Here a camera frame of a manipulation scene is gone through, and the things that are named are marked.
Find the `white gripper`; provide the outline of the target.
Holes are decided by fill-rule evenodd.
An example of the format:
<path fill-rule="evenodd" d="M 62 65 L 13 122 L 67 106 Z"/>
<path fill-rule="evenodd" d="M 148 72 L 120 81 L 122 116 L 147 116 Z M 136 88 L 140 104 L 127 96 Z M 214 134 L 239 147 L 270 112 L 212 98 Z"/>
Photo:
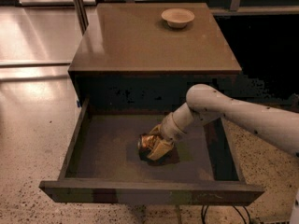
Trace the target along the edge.
<path fill-rule="evenodd" d="M 163 140 L 158 140 L 154 143 L 153 149 L 147 155 L 147 158 L 151 161 L 157 161 L 171 151 L 174 147 L 173 142 L 181 140 L 186 134 L 176 124 L 174 112 L 171 112 L 164 117 L 161 125 L 156 125 L 149 133 L 151 135 L 161 135 L 163 137 Z"/>

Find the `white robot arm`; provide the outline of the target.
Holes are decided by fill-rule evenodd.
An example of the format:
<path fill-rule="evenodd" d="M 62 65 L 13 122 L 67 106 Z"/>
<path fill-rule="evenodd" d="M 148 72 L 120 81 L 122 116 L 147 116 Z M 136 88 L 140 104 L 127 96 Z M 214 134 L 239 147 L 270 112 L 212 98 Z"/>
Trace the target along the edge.
<path fill-rule="evenodd" d="M 294 157 L 299 155 L 298 113 L 236 100 L 205 84 L 189 88 L 181 107 L 140 136 L 138 149 L 148 160 L 157 161 L 173 149 L 195 120 L 206 125 L 218 118 L 231 121 Z"/>

